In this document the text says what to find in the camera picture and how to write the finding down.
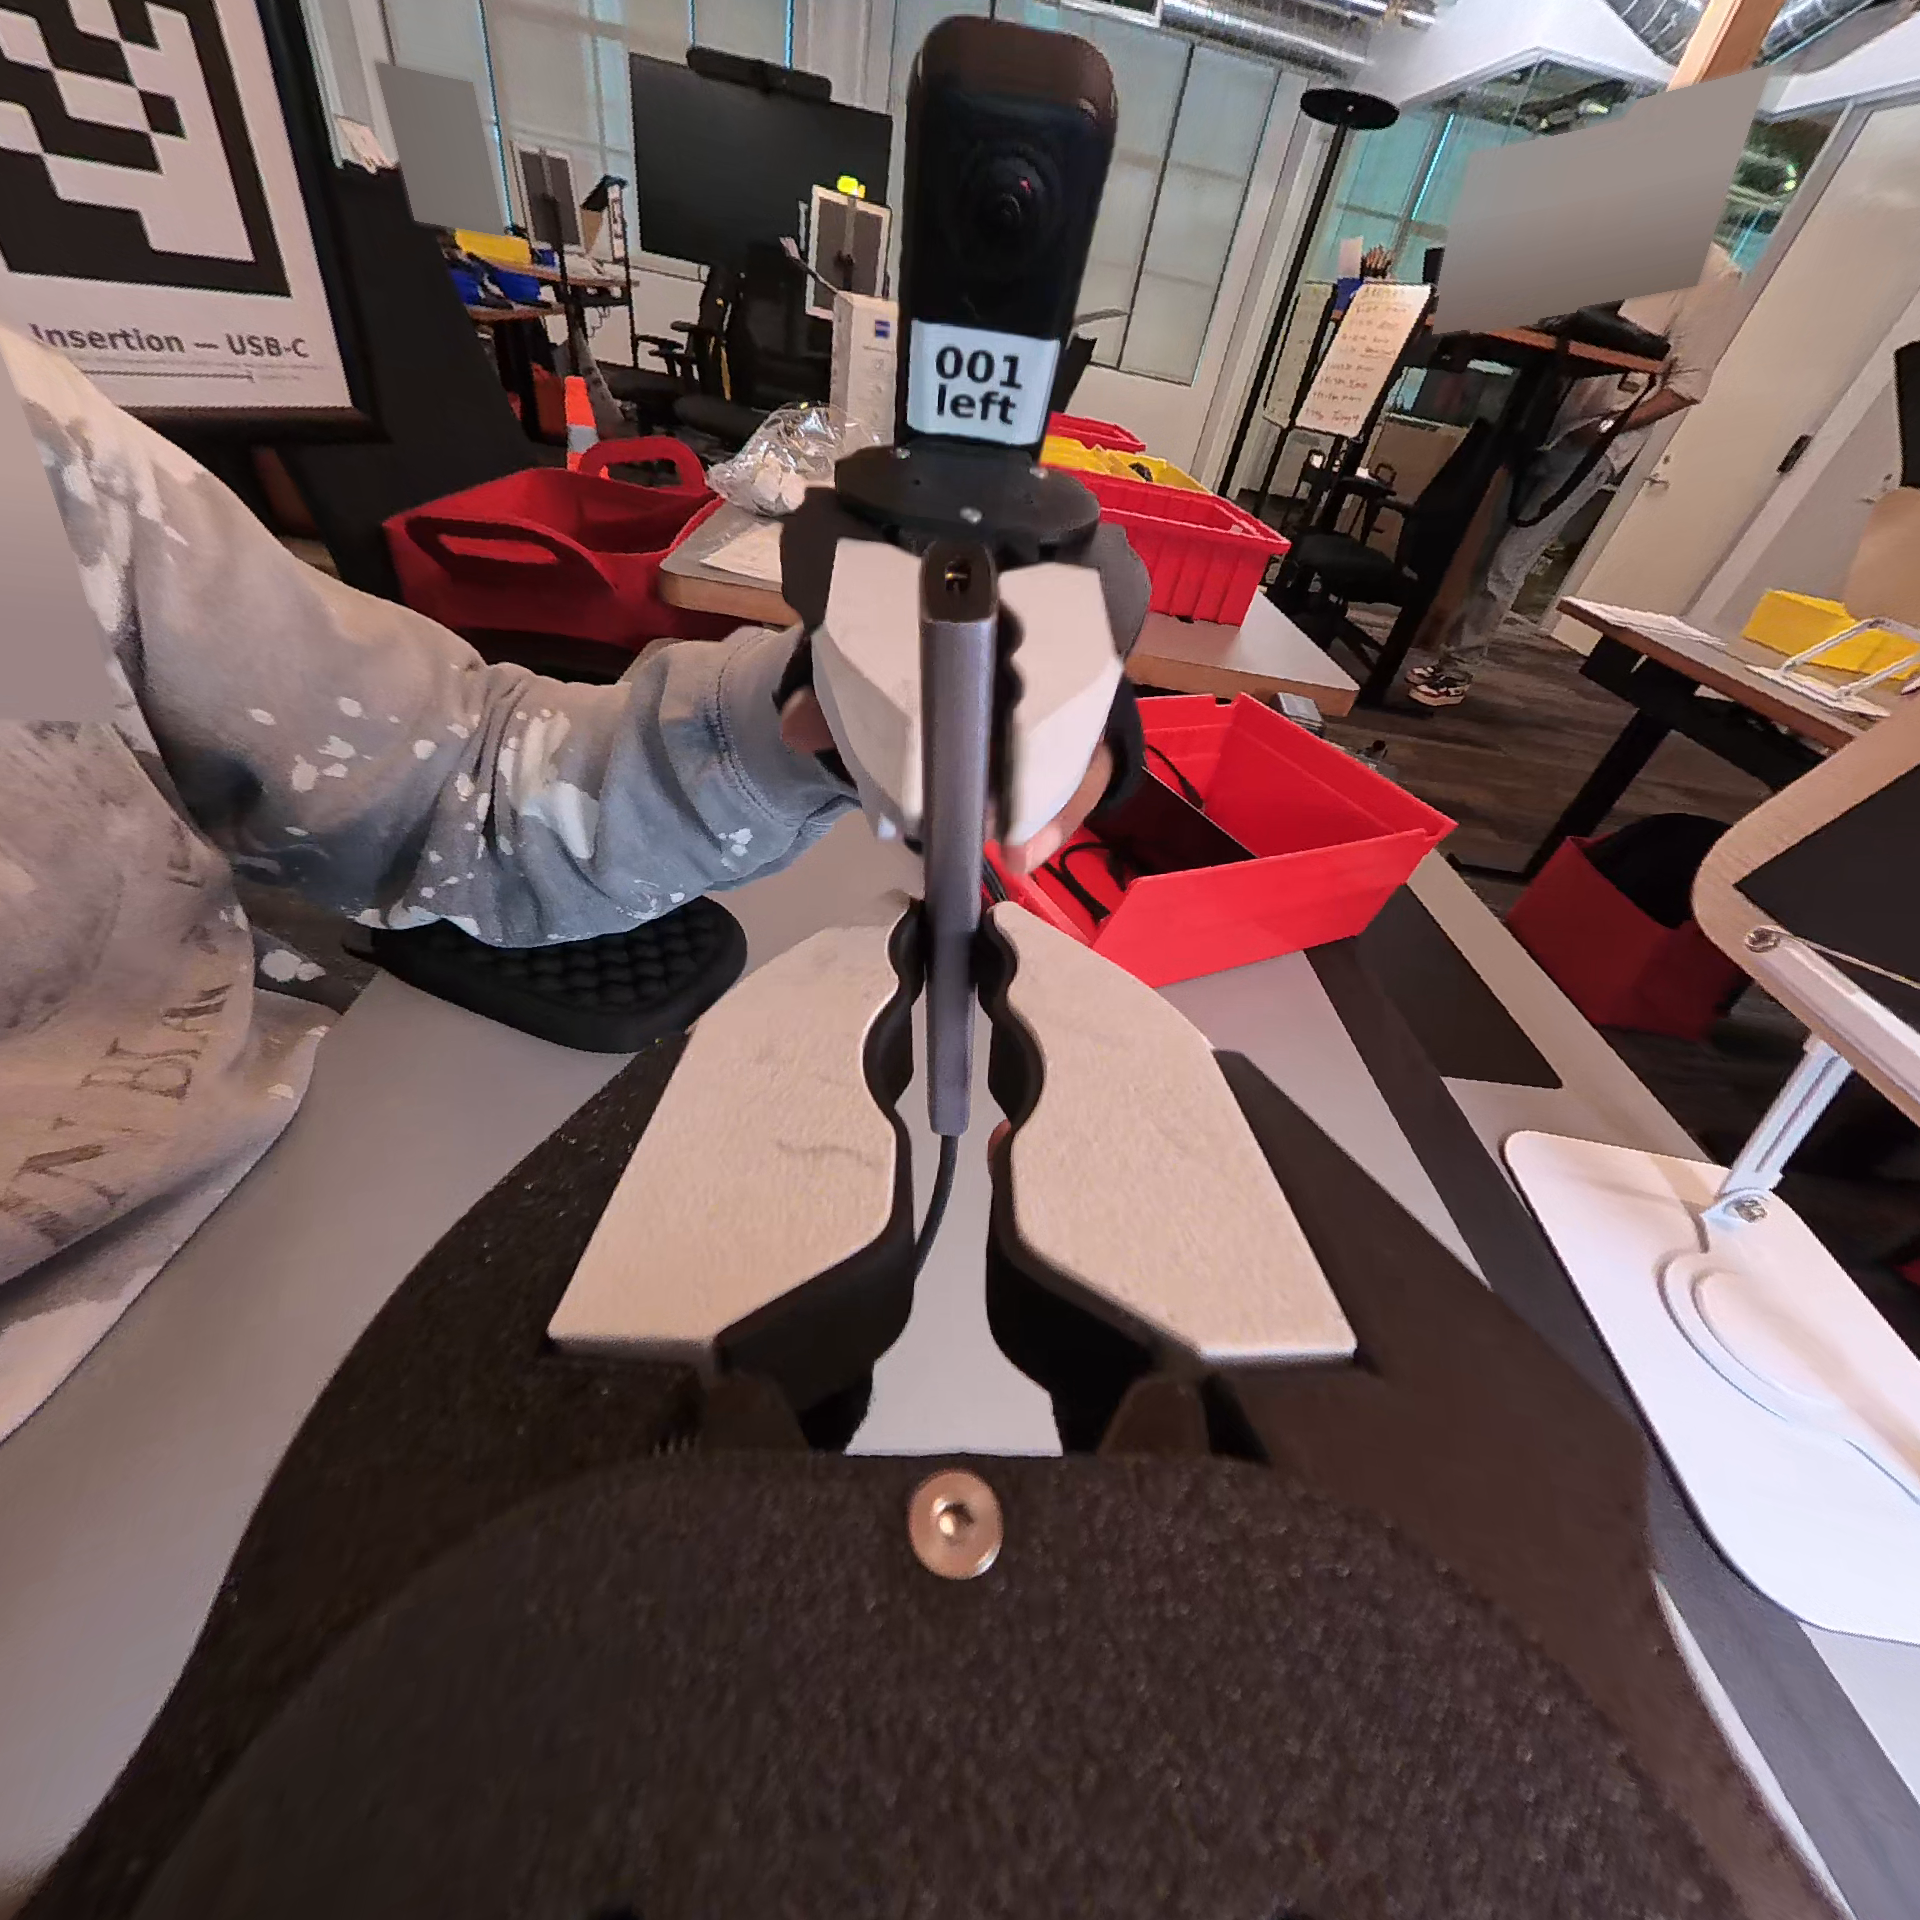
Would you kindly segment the red fabric bag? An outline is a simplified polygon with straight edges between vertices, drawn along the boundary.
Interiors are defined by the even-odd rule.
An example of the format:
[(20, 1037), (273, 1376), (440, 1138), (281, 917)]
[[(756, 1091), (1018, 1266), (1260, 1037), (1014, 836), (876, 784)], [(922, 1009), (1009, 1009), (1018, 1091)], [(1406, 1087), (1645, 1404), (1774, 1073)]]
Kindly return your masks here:
[(1691, 878), (1720, 839), (1726, 821), (1686, 812), (1574, 836), (1504, 930), (1594, 1025), (1699, 1043), (1747, 990), (1691, 917)]

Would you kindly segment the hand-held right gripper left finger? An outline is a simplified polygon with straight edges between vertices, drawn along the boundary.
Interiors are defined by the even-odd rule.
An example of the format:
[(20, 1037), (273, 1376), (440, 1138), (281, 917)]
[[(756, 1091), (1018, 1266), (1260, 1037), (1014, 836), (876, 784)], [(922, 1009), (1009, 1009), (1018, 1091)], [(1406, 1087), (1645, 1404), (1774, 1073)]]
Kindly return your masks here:
[(719, 997), (564, 1286), (570, 1356), (756, 1376), (800, 1419), (848, 1404), (916, 1299), (918, 904), (825, 925)]

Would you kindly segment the person's grey spotted sweatshirt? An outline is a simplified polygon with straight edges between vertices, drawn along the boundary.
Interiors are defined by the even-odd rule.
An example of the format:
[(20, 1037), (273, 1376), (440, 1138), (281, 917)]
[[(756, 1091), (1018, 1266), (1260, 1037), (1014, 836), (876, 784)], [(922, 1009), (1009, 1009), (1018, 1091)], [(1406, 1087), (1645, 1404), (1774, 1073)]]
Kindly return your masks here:
[(322, 1013), (234, 872), (305, 856), (375, 905), (486, 668), (299, 564), (71, 358), (5, 326), (109, 720), (5, 723), (5, 1437), (283, 1133)]

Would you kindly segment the white metal stand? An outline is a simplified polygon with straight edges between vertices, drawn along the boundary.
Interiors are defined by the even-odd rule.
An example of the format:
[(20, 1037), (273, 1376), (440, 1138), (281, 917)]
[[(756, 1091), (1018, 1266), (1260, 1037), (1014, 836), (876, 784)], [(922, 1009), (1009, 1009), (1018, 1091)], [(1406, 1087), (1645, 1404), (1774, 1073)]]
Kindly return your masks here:
[(1728, 1171), (1540, 1131), (1504, 1167), (1716, 1554), (1804, 1624), (1915, 1645), (1915, 1351), (1782, 1197), (1850, 1077), (1915, 1113), (1915, 978), (1782, 925), (1743, 957), (1808, 1045)]

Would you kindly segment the person's left hand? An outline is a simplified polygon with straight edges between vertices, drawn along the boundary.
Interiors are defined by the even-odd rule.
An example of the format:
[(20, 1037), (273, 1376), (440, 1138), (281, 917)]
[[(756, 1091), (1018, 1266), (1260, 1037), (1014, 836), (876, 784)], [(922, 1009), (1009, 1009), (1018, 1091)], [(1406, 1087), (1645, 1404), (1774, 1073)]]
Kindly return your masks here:
[[(856, 787), (814, 687), (782, 695), (778, 740), (792, 752), (817, 757), (817, 768), (838, 787), (848, 787), (848, 791)], [(1066, 849), (1066, 843), (1103, 805), (1111, 805), (1115, 800), (1126, 800), (1136, 787), (1143, 764), (1147, 764), (1147, 745), (1143, 745), (1143, 733), (1136, 733), (1136, 710), (1131, 706), (1094, 745), (1090, 768), (1083, 771), (1083, 784), (1073, 787), (1069, 804), (1029, 839), (1022, 839), (1022, 843), (1001, 839), (998, 843), (1005, 872), (1039, 873), (1057, 849)]]

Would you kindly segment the black tablet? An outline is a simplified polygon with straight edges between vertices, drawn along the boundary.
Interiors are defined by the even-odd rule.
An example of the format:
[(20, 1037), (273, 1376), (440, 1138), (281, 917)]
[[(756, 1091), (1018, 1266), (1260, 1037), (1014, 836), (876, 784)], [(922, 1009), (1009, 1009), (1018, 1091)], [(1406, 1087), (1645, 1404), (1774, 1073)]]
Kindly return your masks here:
[(1198, 787), (1162, 756), (1147, 757), (1147, 771), (1123, 800), (1094, 812), (1090, 831), (1126, 881), (1255, 857), (1204, 813)]

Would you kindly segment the red plastic bin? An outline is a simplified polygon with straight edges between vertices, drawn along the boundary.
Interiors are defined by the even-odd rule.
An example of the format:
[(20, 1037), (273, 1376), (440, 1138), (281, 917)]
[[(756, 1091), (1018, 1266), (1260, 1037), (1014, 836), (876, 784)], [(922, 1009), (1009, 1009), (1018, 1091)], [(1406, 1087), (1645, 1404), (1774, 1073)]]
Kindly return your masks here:
[(1452, 819), (1273, 706), (1159, 695), (1136, 706), (1204, 813), (1255, 857), (1136, 878), (1083, 827), (1039, 873), (991, 872), (1005, 898), (1147, 988), (1259, 966), (1357, 938), (1452, 836)]

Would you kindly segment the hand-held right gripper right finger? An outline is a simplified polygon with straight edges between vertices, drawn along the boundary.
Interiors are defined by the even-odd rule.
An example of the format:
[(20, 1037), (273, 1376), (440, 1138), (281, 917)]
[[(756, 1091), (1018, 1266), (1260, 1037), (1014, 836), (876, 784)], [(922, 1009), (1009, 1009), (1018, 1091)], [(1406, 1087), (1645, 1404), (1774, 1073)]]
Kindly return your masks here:
[(1147, 1376), (1328, 1373), (1357, 1334), (1235, 1091), (1152, 988), (1033, 912), (981, 925), (985, 1312), (1055, 1424), (1111, 1424)]

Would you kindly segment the grey metal usb hub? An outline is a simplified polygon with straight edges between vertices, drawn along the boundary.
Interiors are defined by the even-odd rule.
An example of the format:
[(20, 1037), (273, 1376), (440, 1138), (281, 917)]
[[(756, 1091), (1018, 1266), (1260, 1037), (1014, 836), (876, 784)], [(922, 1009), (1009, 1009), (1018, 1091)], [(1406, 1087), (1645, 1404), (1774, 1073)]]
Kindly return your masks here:
[(918, 574), (922, 659), (922, 1008), (927, 1119), (939, 1138), (916, 1272), (945, 1222), (957, 1147), (973, 1121), (973, 942), (994, 800), (998, 571), (981, 543), (939, 539)]

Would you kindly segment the yellow plastic bin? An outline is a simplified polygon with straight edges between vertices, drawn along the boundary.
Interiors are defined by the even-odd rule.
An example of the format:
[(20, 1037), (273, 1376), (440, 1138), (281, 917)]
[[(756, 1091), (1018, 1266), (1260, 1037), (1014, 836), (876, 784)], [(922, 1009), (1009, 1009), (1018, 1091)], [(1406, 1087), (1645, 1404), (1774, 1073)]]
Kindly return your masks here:
[(1191, 493), (1191, 494), (1208, 493), (1187, 469), (1162, 457), (1148, 457), (1147, 446), (1083, 443), (1069, 435), (1046, 435), (1043, 469), (1061, 469), (1090, 481), (1143, 482), (1162, 493)]

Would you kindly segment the black office chair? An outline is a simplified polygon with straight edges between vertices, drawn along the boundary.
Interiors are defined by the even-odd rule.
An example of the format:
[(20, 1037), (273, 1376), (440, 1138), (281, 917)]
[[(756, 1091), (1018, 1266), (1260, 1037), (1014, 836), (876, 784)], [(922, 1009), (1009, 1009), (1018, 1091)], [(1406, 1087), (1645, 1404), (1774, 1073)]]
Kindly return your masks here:
[(1357, 706), (1385, 706), (1413, 640), (1496, 473), (1496, 427), (1477, 421), (1416, 498), (1380, 481), (1328, 477), (1268, 591), (1320, 651), (1361, 662)]
[(643, 337), (657, 368), (636, 368), (625, 409), (737, 446), (792, 405), (830, 401), (830, 324), (806, 310), (810, 281), (782, 242), (756, 242), (737, 266), (712, 266), (699, 321)]

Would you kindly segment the clear acrylic holder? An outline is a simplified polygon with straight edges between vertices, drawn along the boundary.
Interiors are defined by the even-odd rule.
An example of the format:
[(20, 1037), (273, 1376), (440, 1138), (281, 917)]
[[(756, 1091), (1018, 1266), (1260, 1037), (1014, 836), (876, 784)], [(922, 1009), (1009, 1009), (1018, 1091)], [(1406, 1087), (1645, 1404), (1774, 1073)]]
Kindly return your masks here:
[(1915, 626), (1896, 618), (1854, 624), (1788, 655), (1782, 678), (1826, 706), (1868, 715), (1879, 691), (1900, 700), (1915, 684)]

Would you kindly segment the white tablet on stand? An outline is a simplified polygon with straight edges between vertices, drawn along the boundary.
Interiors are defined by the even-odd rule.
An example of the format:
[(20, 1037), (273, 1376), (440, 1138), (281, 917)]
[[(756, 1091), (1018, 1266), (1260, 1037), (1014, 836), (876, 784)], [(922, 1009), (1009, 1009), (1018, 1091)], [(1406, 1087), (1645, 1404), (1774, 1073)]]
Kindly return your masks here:
[(830, 321), (838, 296), (884, 298), (890, 258), (890, 208), (814, 184), (806, 199), (806, 314)]

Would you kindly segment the white flip chart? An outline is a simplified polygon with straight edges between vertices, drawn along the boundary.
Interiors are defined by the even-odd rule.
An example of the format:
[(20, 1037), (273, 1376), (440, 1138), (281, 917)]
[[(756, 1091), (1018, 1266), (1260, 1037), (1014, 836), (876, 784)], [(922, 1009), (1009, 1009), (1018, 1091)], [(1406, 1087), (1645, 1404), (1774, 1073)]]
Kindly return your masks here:
[(1373, 421), (1416, 324), (1429, 282), (1305, 281), (1293, 296), (1281, 353), (1260, 394), (1260, 421), (1277, 433), (1357, 439)]

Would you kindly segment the white carton box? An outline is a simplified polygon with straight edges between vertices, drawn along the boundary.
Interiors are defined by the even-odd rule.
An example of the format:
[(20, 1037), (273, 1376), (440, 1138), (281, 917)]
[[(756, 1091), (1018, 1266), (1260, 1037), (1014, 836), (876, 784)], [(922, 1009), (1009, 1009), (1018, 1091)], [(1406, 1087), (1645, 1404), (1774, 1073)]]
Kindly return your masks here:
[(844, 457), (893, 443), (897, 427), (897, 302), (878, 296), (833, 296), (830, 314), (830, 411), (844, 427)]

